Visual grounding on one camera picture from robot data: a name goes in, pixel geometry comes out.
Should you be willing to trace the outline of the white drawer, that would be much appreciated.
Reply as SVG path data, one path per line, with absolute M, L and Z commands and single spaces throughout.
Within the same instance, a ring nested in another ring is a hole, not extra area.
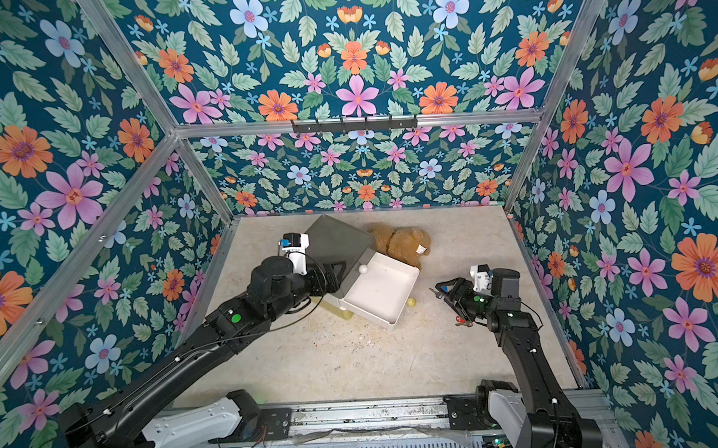
M 367 266 L 368 273 L 361 274 L 340 300 L 357 316 L 393 328 L 407 306 L 420 270 L 378 252 Z

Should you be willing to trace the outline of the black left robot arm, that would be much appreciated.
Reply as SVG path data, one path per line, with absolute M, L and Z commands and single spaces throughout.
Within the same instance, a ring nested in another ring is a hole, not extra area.
M 302 252 L 268 257 L 247 290 L 222 303 L 171 354 L 137 380 L 94 406 L 74 404 L 59 419 L 68 448 L 188 448 L 235 436 L 264 438 L 261 410 L 244 390 L 212 406 L 157 416 L 211 370 L 266 334 L 284 314 L 340 289 L 344 261 L 322 262 Z

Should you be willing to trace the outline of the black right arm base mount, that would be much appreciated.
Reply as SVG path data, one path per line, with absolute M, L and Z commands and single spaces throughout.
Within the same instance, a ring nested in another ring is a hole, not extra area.
M 450 428 L 458 431 L 496 428 L 498 423 L 488 409 L 489 394 L 496 391 L 519 392 L 515 384 L 507 381 L 482 380 L 472 394 L 443 396 Z

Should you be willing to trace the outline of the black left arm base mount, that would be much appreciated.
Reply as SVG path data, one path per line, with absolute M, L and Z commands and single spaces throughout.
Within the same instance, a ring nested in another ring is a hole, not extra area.
M 238 427 L 223 438 L 210 440 L 212 444 L 240 442 L 280 441 L 288 437 L 293 417 L 290 407 L 260 406 L 245 389 L 238 389 L 226 395 L 238 407 L 241 417 Z

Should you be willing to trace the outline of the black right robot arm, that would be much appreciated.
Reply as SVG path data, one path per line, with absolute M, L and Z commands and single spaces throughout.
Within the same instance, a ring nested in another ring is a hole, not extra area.
M 514 385 L 477 386 L 479 420 L 501 428 L 511 448 L 604 448 L 598 424 L 583 418 L 560 387 L 544 355 L 542 320 L 520 298 L 520 280 L 519 271 L 484 264 L 431 289 L 456 314 L 455 325 L 489 330 L 513 368 Z

